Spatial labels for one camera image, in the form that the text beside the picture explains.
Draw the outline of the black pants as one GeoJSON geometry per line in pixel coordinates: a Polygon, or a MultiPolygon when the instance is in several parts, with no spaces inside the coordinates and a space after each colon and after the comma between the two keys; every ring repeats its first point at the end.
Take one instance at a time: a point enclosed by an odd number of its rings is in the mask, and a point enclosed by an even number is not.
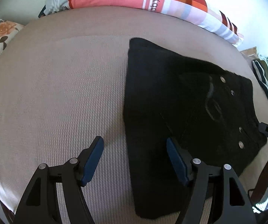
{"type": "Polygon", "coordinates": [[[237,175],[267,142],[248,78],[142,38],[130,40],[123,120],[135,212],[152,220],[180,211],[189,195],[168,139],[207,165],[230,164],[237,175]]]}

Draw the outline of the beige bed mattress sheet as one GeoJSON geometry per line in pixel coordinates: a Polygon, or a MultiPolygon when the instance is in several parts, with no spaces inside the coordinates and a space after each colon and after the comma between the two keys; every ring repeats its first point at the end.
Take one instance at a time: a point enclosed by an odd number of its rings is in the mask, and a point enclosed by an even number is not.
{"type": "Polygon", "coordinates": [[[230,43],[189,22],[139,9],[91,7],[30,22],[0,56],[0,200],[11,211],[38,165],[61,165],[102,136],[84,196],[96,223],[147,223],[135,214],[123,123],[131,38],[249,78],[260,121],[268,101],[230,43]]]}

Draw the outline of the green white striped garment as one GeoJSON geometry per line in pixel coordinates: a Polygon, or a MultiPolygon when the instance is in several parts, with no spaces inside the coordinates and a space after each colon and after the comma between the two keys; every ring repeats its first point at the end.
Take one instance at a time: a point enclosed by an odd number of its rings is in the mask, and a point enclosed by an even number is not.
{"type": "Polygon", "coordinates": [[[264,60],[254,59],[252,60],[252,68],[255,77],[260,84],[261,88],[268,100],[268,66],[264,60]]]}

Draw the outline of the cardboard box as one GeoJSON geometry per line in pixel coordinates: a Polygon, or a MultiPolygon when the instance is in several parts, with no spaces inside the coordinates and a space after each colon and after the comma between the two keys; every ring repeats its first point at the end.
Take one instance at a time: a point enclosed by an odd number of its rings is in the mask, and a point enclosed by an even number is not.
{"type": "Polygon", "coordinates": [[[257,47],[252,47],[246,50],[241,51],[241,53],[247,57],[258,57],[257,55],[257,47]]]}

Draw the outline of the pink checkered long pillow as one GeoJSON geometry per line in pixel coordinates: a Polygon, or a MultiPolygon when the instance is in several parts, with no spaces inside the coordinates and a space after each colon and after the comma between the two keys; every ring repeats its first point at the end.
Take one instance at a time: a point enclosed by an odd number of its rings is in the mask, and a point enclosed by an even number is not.
{"type": "Polygon", "coordinates": [[[197,25],[225,39],[233,46],[239,46],[243,41],[237,26],[206,0],[46,0],[38,16],[101,6],[127,7],[161,13],[197,25]]]}

